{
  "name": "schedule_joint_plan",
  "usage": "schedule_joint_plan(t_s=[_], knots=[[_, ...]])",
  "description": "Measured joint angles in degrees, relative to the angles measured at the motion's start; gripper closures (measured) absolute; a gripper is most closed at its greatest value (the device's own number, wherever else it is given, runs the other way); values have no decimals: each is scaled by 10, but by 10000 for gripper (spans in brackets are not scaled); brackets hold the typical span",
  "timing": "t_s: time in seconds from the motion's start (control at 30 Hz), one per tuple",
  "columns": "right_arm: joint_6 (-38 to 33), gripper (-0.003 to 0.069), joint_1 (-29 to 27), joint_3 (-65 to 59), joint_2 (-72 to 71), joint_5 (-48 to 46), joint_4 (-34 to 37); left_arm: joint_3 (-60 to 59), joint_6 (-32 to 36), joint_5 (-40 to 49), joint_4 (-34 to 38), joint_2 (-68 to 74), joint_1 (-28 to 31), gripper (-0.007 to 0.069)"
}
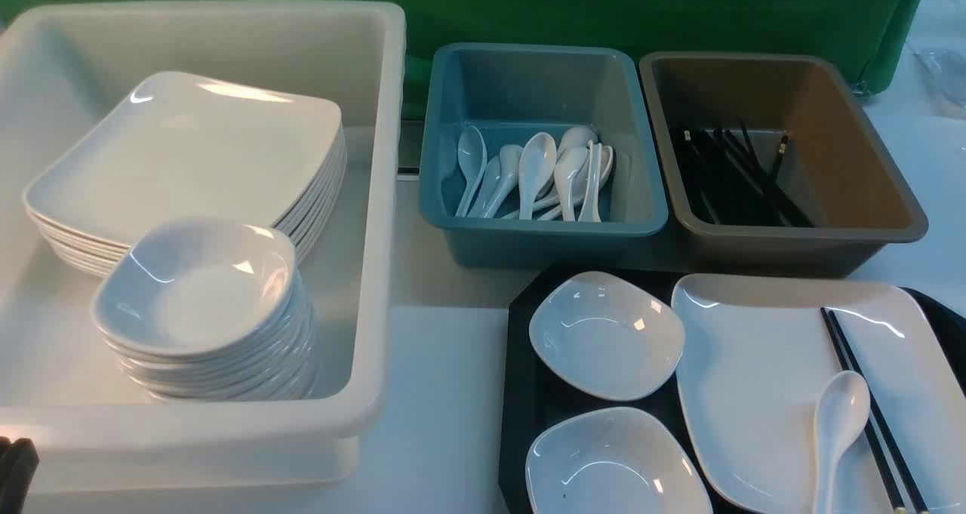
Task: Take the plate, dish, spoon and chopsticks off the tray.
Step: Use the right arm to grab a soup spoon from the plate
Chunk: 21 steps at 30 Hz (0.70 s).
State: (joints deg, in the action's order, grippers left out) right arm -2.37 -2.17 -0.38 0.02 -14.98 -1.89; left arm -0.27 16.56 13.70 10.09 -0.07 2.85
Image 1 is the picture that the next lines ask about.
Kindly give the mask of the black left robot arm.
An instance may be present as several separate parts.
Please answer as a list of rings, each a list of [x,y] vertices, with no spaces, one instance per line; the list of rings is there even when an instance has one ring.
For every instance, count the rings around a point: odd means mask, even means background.
[[[1,437],[1,513],[21,513],[39,456],[28,438]]]

